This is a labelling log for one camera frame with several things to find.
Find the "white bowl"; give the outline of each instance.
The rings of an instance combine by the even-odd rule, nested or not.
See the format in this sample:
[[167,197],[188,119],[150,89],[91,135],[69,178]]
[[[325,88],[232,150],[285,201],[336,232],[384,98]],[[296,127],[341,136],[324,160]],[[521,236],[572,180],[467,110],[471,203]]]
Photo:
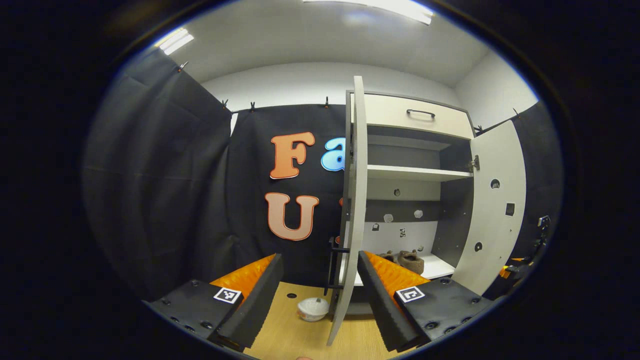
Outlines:
[[319,297],[310,297],[298,303],[298,314],[304,321],[316,322],[329,312],[329,303]]

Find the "ceiling light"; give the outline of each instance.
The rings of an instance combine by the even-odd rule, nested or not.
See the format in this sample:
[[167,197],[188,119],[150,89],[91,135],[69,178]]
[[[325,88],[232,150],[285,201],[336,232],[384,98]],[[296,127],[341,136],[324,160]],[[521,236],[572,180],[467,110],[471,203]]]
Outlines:
[[155,46],[164,50],[164,53],[169,55],[192,40],[193,35],[189,34],[187,29],[179,28],[160,39],[160,41],[156,42]]
[[411,0],[302,0],[303,3],[350,3],[371,6],[404,15],[424,24],[431,24],[433,12]]

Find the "cabinet door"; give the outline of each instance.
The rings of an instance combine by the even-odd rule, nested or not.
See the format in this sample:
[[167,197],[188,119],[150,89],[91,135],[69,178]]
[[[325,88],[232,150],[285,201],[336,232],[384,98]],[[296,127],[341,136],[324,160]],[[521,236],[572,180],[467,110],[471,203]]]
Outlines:
[[367,124],[429,131],[457,138],[473,139],[474,133],[466,112],[434,104],[392,95],[365,94]]
[[367,118],[364,106],[364,86],[362,76],[354,76],[355,82],[355,111],[353,126],[353,180],[349,183],[351,194],[350,226],[348,228],[349,254],[347,257],[344,287],[340,291],[338,304],[335,308],[333,323],[327,345],[331,345],[342,325],[349,307],[353,286],[358,273],[358,251],[362,247],[364,236],[364,215],[367,205]]
[[512,121],[470,141],[478,155],[474,206],[467,243],[452,279],[482,295],[507,262],[518,238],[527,180],[518,134]]

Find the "open cabinet door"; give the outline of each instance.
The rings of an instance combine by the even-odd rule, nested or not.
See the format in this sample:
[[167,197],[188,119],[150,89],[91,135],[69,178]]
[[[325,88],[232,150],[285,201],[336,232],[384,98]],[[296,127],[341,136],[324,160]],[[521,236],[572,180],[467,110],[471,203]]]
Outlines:
[[364,215],[367,205],[367,118],[364,110],[364,86],[362,76],[354,76],[355,116],[353,126],[353,180],[349,184],[351,194],[351,224],[349,226],[349,253],[347,256],[344,287],[339,294],[327,346],[333,343],[349,307],[353,286],[358,272],[358,251],[364,236]]
[[474,206],[467,243],[451,279],[482,295],[507,262],[520,232],[527,180],[512,121],[471,139]]

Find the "white wall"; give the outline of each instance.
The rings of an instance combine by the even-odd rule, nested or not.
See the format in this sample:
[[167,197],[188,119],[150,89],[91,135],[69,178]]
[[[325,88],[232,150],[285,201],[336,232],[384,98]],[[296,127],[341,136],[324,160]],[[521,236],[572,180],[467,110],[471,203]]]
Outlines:
[[496,125],[530,108],[538,98],[520,75],[490,51],[455,88],[460,107],[469,111],[474,126]]
[[403,94],[460,106],[455,91],[419,76],[350,63],[291,63],[259,67],[222,76],[201,85],[227,107],[242,110],[277,105],[345,104],[346,90],[353,90],[353,76],[360,75],[365,91]]

